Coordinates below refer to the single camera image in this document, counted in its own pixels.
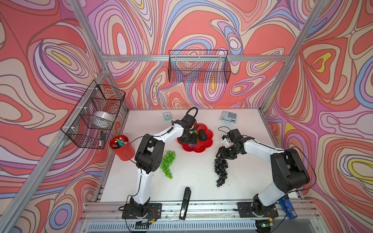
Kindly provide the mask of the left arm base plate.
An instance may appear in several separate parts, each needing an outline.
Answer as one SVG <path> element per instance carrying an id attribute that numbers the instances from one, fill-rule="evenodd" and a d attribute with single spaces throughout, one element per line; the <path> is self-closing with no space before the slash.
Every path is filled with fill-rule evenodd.
<path id="1" fill-rule="evenodd" d="M 136 212 L 133 205 L 127 203 L 125 206 L 119 208 L 122 211 L 122 219 L 158 219 L 161 218 L 162 203 L 150 203 L 148 205 L 147 213 Z"/>

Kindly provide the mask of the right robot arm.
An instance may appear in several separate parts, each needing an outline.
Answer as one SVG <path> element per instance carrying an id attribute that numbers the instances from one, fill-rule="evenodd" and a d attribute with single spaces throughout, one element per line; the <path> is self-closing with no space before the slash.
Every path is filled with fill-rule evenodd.
<path id="1" fill-rule="evenodd" d="M 289 193 L 310 183 L 309 173 L 295 149 L 278 149 L 256 141 L 251 136 L 241 135 L 238 129 L 222 136 L 223 146 L 215 159 L 215 171 L 219 175 L 217 186 L 223 185 L 226 178 L 224 169 L 227 160 L 235 160 L 239 155 L 252 154 L 271 165 L 272 182 L 253 197 L 250 203 L 238 204 L 237 211 L 254 217 L 267 217 L 272 214 L 275 204 Z"/>

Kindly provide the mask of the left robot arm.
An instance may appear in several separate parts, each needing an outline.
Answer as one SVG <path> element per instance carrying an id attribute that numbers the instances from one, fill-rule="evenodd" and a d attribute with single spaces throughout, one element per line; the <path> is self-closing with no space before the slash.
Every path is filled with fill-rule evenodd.
<path id="1" fill-rule="evenodd" d="M 155 134 L 145 134 L 135 154 L 136 167 L 138 169 L 137 188 L 131 196 L 125 210 L 137 218 L 147 216 L 150 208 L 150 188 L 153 173 L 160 167 L 165 145 L 179 140 L 181 144 L 197 144 L 196 130 L 198 124 L 196 116 L 198 108 L 190 108 L 181 120 L 172 121 L 170 127 Z"/>

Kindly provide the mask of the dark avocado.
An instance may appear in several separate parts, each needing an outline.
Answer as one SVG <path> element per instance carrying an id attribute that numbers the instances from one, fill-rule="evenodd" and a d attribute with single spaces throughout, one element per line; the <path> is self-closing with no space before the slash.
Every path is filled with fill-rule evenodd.
<path id="1" fill-rule="evenodd" d="M 198 136 L 200 141 L 207 141 L 207 134 L 204 129 L 199 130 Z"/>

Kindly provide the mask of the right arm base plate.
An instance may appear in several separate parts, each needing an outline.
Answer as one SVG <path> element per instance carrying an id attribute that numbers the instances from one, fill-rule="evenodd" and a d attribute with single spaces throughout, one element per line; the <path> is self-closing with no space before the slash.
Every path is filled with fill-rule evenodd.
<path id="1" fill-rule="evenodd" d="M 241 218 L 277 218 L 279 216 L 275 205 L 263 206 L 258 202 L 238 202 L 234 211 L 237 211 Z"/>

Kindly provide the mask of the dark purple grape bunch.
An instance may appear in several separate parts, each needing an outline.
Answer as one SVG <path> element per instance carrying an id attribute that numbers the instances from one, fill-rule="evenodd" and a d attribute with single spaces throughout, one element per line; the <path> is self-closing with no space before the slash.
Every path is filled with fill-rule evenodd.
<path id="1" fill-rule="evenodd" d="M 225 184 L 227 179 L 228 163 L 224 158 L 216 158 L 214 164 L 214 171 L 218 175 L 218 180 L 216 181 L 216 186 L 221 187 Z"/>

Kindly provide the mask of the green grape bunch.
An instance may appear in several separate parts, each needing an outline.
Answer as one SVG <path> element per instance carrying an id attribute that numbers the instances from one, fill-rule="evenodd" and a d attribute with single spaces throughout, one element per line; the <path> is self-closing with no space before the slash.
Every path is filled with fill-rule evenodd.
<path id="1" fill-rule="evenodd" d="M 173 164 L 176 158 L 176 153 L 174 151 L 168 151 L 166 155 L 162 158 L 161 166 L 163 173 L 169 179 L 173 178 L 173 174 L 171 173 L 170 167 Z"/>

